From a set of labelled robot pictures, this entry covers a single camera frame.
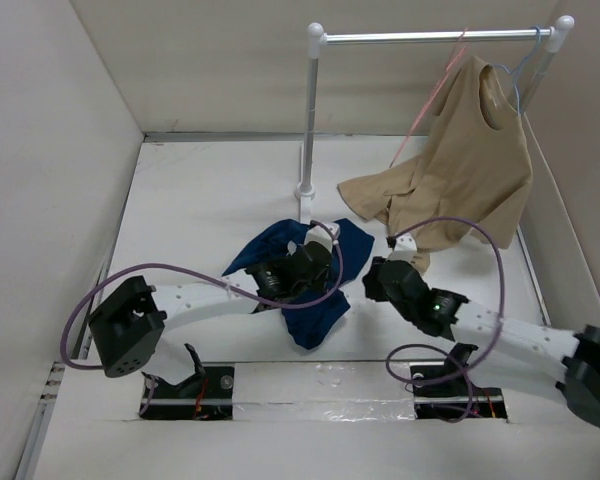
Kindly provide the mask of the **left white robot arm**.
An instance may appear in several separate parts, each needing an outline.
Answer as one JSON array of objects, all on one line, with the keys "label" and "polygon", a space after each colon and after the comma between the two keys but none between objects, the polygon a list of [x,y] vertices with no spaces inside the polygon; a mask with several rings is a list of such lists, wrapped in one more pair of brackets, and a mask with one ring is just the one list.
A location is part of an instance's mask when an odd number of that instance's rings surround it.
[{"label": "left white robot arm", "polygon": [[[323,292],[332,254],[311,241],[291,255],[260,262],[221,280],[220,287],[195,282],[151,286],[143,276],[124,280],[89,316],[104,375],[121,378],[140,371],[169,384],[181,396],[202,387],[201,362],[189,341],[179,346],[165,332],[228,315],[280,308],[305,292]],[[188,354],[194,365],[184,362]]]}]

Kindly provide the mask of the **beige t shirt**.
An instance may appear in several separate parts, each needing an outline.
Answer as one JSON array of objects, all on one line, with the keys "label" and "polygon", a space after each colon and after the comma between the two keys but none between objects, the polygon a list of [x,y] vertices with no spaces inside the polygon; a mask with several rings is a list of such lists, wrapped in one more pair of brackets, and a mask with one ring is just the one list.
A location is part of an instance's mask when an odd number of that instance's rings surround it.
[{"label": "beige t shirt", "polygon": [[480,227],[475,238],[508,248],[533,182],[521,118],[486,61],[466,60],[435,100],[433,116],[418,155],[338,186],[359,217],[382,222],[390,235],[412,230],[419,272],[473,224]]}]

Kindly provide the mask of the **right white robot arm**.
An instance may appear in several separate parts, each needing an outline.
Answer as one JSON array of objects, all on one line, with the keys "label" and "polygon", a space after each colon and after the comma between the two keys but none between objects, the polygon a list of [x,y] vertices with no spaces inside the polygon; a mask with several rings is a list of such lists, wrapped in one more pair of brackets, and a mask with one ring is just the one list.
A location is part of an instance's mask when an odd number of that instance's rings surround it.
[{"label": "right white robot arm", "polygon": [[508,318],[466,296],[429,287],[410,263],[373,259],[365,295],[388,302],[418,330],[453,343],[442,367],[416,379],[422,397],[470,387],[517,390],[562,404],[600,428],[600,328],[553,329]]}]

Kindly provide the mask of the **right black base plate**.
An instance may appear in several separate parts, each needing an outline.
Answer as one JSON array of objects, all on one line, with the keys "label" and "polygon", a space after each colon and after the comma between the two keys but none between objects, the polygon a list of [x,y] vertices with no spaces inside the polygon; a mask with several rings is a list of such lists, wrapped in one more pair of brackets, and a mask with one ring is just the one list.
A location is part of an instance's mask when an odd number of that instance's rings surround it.
[{"label": "right black base plate", "polygon": [[457,423],[468,405],[468,393],[472,392],[472,404],[465,420],[502,419],[508,414],[502,390],[494,387],[467,386],[463,378],[443,384],[406,386],[405,390],[414,397],[414,412],[417,420],[436,419]]}]

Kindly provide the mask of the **pink wire hanger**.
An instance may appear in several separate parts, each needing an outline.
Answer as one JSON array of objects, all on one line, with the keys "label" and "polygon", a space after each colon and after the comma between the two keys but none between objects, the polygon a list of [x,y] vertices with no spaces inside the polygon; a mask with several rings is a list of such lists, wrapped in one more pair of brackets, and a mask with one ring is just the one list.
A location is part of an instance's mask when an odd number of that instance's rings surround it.
[{"label": "pink wire hanger", "polygon": [[410,140],[410,138],[413,136],[414,132],[417,130],[417,128],[420,125],[420,123],[422,122],[422,120],[425,118],[428,110],[431,108],[432,104],[434,103],[434,100],[438,96],[442,87],[444,86],[444,84],[446,83],[450,74],[452,73],[453,69],[455,68],[455,65],[464,57],[465,52],[466,52],[466,47],[463,46],[462,43],[464,41],[464,38],[465,38],[467,32],[468,32],[468,28],[465,27],[462,30],[462,33],[460,34],[459,38],[456,40],[456,42],[454,44],[454,48],[451,51],[451,53],[448,57],[447,63],[444,67],[442,76],[434,84],[433,88],[429,92],[429,95],[428,95],[425,103],[423,104],[419,113],[415,116],[413,122],[411,123],[409,130],[406,132],[400,146],[396,150],[396,153],[394,154],[394,157],[391,160],[389,167],[393,167],[397,163],[397,160],[400,158],[400,155],[401,155],[404,147],[406,146],[406,144]]}]

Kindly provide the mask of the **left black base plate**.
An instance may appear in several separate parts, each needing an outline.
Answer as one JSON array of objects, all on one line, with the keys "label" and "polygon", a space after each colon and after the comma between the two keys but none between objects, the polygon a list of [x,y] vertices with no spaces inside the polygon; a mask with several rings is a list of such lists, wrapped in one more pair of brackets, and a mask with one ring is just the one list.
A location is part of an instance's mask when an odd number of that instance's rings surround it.
[{"label": "left black base plate", "polygon": [[144,420],[224,421],[233,418],[233,365],[205,365],[178,385],[147,381],[139,416]]}]

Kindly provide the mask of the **white metal clothes rack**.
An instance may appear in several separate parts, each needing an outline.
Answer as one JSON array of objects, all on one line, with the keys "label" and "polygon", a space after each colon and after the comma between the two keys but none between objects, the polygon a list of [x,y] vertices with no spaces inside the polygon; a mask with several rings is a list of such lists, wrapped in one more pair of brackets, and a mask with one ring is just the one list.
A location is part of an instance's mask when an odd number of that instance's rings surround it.
[{"label": "white metal clothes rack", "polygon": [[[516,109],[524,114],[545,77],[555,55],[575,27],[575,19],[562,15],[550,27],[527,29],[468,30],[462,45],[476,42],[532,41],[533,49],[512,73]],[[313,148],[316,126],[317,85],[320,54],[328,46],[455,43],[462,31],[421,31],[394,33],[330,34],[313,22],[307,27],[307,89],[305,128],[300,149],[300,183],[295,197],[299,221],[309,223],[316,189],[312,181]]]}]

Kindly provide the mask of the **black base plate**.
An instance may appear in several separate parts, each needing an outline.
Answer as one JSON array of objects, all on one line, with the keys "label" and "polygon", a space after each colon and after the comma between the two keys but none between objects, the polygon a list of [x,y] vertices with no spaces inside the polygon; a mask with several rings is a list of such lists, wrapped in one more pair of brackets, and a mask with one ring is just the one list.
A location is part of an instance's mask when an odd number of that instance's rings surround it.
[{"label": "black base plate", "polygon": [[178,385],[147,381],[139,416],[144,420],[224,421],[233,418],[233,365],[205,365]]},{"label": "black base plate", "polygon": [[508,414],[502,390],[494,387],[467,386],[463,378],[443,384],[406,386],[405,390],[414,397],[414,412],[417,420],[436,419],[457,423],[468,405],[468,393],[472,392],[472,404],[465,420],[502,419]]}]

